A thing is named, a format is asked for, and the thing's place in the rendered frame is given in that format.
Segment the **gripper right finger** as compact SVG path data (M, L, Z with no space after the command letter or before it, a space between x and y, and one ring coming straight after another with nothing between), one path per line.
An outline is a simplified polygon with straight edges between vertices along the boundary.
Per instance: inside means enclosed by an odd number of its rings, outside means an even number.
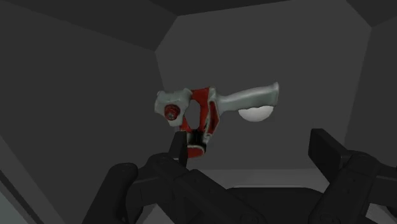
M329 182L309 224L378 224L366 217L370 204L397 218L397 167L346 149L324 129L311 130L308 156Z

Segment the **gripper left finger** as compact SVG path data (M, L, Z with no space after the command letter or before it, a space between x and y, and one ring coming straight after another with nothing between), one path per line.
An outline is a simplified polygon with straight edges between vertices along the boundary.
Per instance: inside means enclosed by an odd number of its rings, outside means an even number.
M143 208L158 204L174 224L267 224L263 215L204 173L188 170L185 132L167 153L112 166L81 224L136 224Z

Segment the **red and grey tape dispenser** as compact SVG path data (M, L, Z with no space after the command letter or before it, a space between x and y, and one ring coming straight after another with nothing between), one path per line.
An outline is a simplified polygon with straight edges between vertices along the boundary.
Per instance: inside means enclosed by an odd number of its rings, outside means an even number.
M162 115L171 127L186 132L188 158L200 157L206 152L223 113L239 112L240 109L277 106L279 84L250 88L230 95L220 95L214 87L190 90L184 88L175 92L159 91L154 110ZM196 129L191 128L185 117L190 102L200 106L200 120Z

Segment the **white ball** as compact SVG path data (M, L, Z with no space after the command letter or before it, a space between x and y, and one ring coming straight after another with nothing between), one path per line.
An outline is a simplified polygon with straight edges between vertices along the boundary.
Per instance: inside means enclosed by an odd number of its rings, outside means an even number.
M261 106L259 108L240 109L239 115L249 122L261 122L266 120L273 112L273 106Z

